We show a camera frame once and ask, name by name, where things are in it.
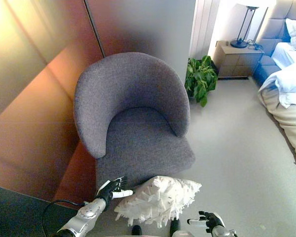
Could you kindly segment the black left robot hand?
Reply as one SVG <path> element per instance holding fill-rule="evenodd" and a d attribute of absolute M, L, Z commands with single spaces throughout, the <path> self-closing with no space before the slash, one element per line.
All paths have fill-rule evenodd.
<path fill-rule="evenodd" d="M 98 190 L 96 198 L 111 200 L 114 198 L 124 198 L 134 194 L 133 190 L 126 190 L 127 177 L 122 176 L 113 181 L 107 180 Z"/>

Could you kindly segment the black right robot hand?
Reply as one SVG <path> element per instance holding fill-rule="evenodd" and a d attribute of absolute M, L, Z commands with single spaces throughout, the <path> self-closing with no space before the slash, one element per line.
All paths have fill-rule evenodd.
<path fill-rule="evenodd" d="M 225 228 L 225 224 L 217 213 L 198 211 L 199 219 L 187 219 L 187 223 L 192 226 L 206 227 L 207 233 L 212 233 L 216 226 L 221 226 Z"/>

